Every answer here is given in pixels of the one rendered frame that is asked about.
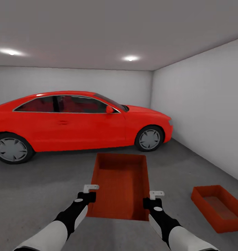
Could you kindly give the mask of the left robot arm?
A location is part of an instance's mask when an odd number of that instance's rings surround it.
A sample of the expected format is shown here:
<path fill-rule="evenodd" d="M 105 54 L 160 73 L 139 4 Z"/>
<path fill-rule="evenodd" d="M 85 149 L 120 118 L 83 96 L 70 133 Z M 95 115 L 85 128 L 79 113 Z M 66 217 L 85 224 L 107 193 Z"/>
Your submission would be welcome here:
<path fill-rule="evenodd" d="M 39 233 L 24 241 L 13 251 L 61 251 L 64 244 L 82 220 L 86 217 L 88 204 L 95 203 L 97 184 L 86 184 L 84 192 L 78 193 L 78 198 L 64 212 Z"/>

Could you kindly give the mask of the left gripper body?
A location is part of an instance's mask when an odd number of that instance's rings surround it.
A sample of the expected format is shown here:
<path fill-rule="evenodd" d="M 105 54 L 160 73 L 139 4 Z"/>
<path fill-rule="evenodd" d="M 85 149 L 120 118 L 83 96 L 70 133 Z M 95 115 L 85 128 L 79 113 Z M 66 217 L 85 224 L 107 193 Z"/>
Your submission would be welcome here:
<path fill-rule="evenodd" d="M 78 197 L 86 196 L 88 198 L 89 203 L 95 203 L 96 201 L 96 192 L 89 192 L 89 193 L 78 193 Z"/>

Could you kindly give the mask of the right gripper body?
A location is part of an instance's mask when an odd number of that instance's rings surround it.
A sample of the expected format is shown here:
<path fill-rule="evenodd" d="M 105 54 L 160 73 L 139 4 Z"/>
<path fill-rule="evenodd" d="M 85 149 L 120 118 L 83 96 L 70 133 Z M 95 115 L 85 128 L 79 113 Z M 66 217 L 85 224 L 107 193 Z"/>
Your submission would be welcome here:
<path fill-rule="evenodd" d="M 143 198 L 143 206 L 144 209 L 150 209 L 151 204 L 158 204 L 162 207 L 162 201 L 160 198 L 156 198 L 156 200 L 151 200 L 150 198 Z"/>

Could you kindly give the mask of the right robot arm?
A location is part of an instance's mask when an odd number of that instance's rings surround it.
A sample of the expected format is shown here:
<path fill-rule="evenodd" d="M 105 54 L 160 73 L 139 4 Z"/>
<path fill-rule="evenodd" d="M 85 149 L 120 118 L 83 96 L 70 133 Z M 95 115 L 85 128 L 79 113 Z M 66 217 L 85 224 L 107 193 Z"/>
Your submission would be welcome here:
<path fill-rule="evenodd" d="M 149 191 L 150 198 L 143 198 L 144 209 L 149 209 L 151 226 L 167 243 L 171 251 L 219 251 L 212 244 L 198 238 L 182 227 L 177 219 L 164 213 L 162 201 L 156 196 L 164 196 L 163 191 Z"/>

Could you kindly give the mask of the storage box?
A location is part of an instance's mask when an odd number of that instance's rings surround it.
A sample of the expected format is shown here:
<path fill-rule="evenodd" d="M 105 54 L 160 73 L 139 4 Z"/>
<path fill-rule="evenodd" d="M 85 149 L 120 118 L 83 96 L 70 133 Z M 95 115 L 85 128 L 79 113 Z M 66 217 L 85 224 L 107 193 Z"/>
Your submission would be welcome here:
<path fill-rule="evenodd" d="M 207 201 L 210 197 L 216 197 L 219 203 L 225 205 L 229 212 L 236 218 L 229 219 L 220 214 L 217 205 Z M 206 220 L 216 233 L 227 233 L 238 231 L 238 200 L 220 185 L 194 187 L 191 199 L 198 207 Z"/>
<path fill-rule="evenodd" d="M 97 153 L 91 184 L 99 185 L 87 217 L 149 221 L 143 198 L 150 198 L 146 155 Z"/>

